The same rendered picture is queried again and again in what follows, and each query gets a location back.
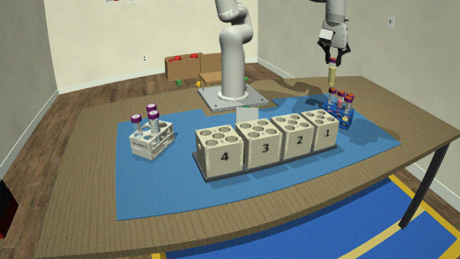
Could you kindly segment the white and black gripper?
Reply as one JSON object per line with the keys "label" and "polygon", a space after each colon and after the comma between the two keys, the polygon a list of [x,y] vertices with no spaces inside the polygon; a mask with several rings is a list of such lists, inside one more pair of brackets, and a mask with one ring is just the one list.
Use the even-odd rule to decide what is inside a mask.
{"label": "white and black gripper", "polygon": [[[341,65],[341,58],[342,55],[345,53],[351,52],[350,47],[348,45],[348,31],[347,31],[347,24],[339,21],[324,19],[323,21],[323,28],[334,30],[334,39],[331,44],[327,44],[324,42],[318,41],[318,45],[320,45],[326,53],[326,64],[329,64],[329,57],[330,57],[330,47],[338,48],[338,56],[336,59],[336,66]],[[343,50],[346,49],[346,50]],[[342,52],[341,52],[342,51]]]}

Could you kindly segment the blue mat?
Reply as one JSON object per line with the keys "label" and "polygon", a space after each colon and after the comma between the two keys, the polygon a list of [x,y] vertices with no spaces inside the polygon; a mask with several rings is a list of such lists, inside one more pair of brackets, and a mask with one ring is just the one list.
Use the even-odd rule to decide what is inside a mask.
{"label": "blue mat", "polygon": [[[258,119],[322,109],[328,94],[271,100],[278,107],[260,108]],[[131,121],[117,123],[117,221],[200,210],[286,189],[324,176],[402,143],[354,110],[348,130],[338,129],[337,148],[291,163],[241,176],[205,182],[192,152],[195,130],[230,125],[236,113],[206,117],[201,109],[161,115],[173,123],[174,141],[153,160],[132,153]]]}

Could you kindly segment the white tube rack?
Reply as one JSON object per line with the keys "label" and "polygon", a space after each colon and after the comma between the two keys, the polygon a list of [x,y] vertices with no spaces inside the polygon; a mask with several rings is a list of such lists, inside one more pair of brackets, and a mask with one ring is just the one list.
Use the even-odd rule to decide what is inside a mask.
{"label": "white tube rack", "polygon": [[[134,134],[129,136],[133,154],[153,160],[174,141],[173,124],[166,121],[159,122],[160,132],[158,134],[152,134],[151,130],[148,130],[143,131],[141,137],[135,137]],[[159,143],[153,142],[160,135],[161,141]],[[146,136],[149,137],[147,140],[144,139]]]}

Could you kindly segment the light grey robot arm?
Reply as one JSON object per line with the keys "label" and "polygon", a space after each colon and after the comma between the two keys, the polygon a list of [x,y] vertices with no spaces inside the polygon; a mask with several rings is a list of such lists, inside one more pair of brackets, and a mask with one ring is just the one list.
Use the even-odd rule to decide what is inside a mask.
{"label": "light grey robot arm", "polygon": [[[326,3],[326,19],[346,22],[346,0],[309,0]],[[221,48],[221,91],[218,97],[225,101],[242,101],[248,98],[245,91],[245,52],[243,44],[253,38],[253,28],[247,7],[236,0],[215,0],[219,19],[232,26],[225,27],[219,34]],[[232,23],[234,22],[234,23]],[[234,25],[235,24],[235,25]],[[322,28],[321,42],[331,44],[334,30]]]}

